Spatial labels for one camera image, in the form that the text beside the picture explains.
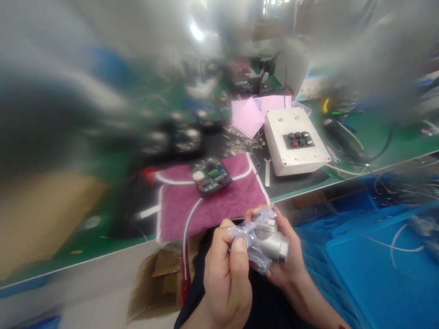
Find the hand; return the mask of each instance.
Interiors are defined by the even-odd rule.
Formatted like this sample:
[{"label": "hand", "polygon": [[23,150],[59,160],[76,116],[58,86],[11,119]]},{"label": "hand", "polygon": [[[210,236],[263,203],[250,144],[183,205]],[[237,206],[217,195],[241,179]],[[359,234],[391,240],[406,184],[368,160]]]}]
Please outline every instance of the hand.
[{"label": "hand", "polygon": [[243,238],[233,241],[228,231],[231,226],[232,221],[225,219],[215,230],[204,266],[206,294],[202,303],[212,326],[218,328],[244,327],[252,308],[247,246]]},{"label": "hand", "polygon": [[[266,209],[269,206],[260,205],[255,209],[250,209],[244,215],[246,221],[252,220],[259,210]],[[287,261],[285,264],[273,262],[271,268],[265,273],[272,284],[285,289],[292,281],[301,280],[307,276],[305,263],[303,262],[302,247],[300,246],[300,238],[291,227],[288,219],[276,207],[273,210],[277,214],[278,229],[289,240],[289,250]]]}]

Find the pink towel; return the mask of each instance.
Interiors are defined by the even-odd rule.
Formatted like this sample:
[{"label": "pink towel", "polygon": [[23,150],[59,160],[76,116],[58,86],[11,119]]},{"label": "pink towel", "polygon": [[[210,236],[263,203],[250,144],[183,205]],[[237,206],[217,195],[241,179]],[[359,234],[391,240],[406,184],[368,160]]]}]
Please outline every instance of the pink towel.
[{"label": "pink towel", "polygon": [[[188,237],[219,225],[224,218],[243,217],[248,209],[270,203],[248,153],[224,159],[223,163],[233,182],[205,196],[195,207],[187,230]],[[163,182],[159,190],[161,210],[157,214],[157,242],[181,239],[187,218],[200,199],[190,167],[172,167],[157,173],[156,178]]]}]

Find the cardboard box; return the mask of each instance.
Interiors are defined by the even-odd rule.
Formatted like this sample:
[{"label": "cardboard box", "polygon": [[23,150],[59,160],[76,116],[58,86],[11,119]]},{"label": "cardboard box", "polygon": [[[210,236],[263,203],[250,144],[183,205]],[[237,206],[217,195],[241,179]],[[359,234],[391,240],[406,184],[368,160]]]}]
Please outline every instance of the cardboard box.
[{"label": "cardboard box", "polygon": [[[193,258],[204,233],[188,239],[189,273],[195,274]],[[140,265],[128,304],[127,325],[134,320],[155,318],[179,311],[182,307],[180,248],[170,244],[146,258]]]},{"label": "cardboard box", "polygon": [[35,175],[8,192],[0,205],[0,280],[21,266],[49,260],[106,189],[92,176]]}]

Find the bubble wrap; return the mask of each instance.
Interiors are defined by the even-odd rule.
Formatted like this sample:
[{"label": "bubble wrap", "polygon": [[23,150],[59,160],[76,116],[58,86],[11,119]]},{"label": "bubble wrap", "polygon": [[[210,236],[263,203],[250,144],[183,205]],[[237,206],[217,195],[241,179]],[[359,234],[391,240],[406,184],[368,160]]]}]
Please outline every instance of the bubble wrap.
[{"label": "bubble wrap", "polygon": [[272,220],[276,220],[276,213],[273,210],[273,205],[270,205],[269,208],[260,210],[251,222],[244,221],[238,226],[229,228],[229,235],[232,238],[246,240],[248,259],[253,263],[253,268],[263,275],[271,267],[272,260],[264,255],[254,243],[254,230]]}]

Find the white device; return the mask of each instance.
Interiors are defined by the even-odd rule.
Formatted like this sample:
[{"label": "white device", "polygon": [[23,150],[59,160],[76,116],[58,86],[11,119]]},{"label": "white device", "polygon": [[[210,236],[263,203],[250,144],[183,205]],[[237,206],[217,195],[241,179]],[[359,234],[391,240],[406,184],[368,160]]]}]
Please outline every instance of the white device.
[{"label": "white device", "polygon": [[280,84],[293,88],[296,100],[318,99],[327,71],[327,53],[322,55],[310,37],[286,39],[276,60],[274,76]]},{"label": "white device", "polygon": [[[310,173],[331,161],[302,107],[267,111],[264,132],[276,176]],[[301,136],[291,138],[297,133]],[[304,145],[293,145],[302,141]]]}]

